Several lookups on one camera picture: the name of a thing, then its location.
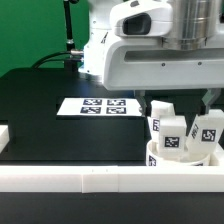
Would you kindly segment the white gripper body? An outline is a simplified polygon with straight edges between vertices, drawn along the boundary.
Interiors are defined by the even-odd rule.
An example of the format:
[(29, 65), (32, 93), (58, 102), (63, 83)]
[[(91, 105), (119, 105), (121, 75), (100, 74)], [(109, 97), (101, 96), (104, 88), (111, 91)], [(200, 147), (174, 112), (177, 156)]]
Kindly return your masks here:
[(127, 1), (110, 11), (109, 90), (224, 87), (220, 1)]

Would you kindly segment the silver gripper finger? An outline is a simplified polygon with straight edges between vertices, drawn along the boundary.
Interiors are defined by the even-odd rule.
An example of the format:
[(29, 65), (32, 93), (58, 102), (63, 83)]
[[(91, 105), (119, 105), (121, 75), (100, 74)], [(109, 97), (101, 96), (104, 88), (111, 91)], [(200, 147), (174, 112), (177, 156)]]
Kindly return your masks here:
[(219, 98), (221, 95), (220, 88), (210, 88), (207, 90), (202, 98), (201, 115), (205, 115), (209, 112), (211, 105)]
[(147, 115), (147, 104), (145, 101), (145, 91), (144, 90), (135, 90), (134, 96), (140, 105), (139, 111), (143, 116)]

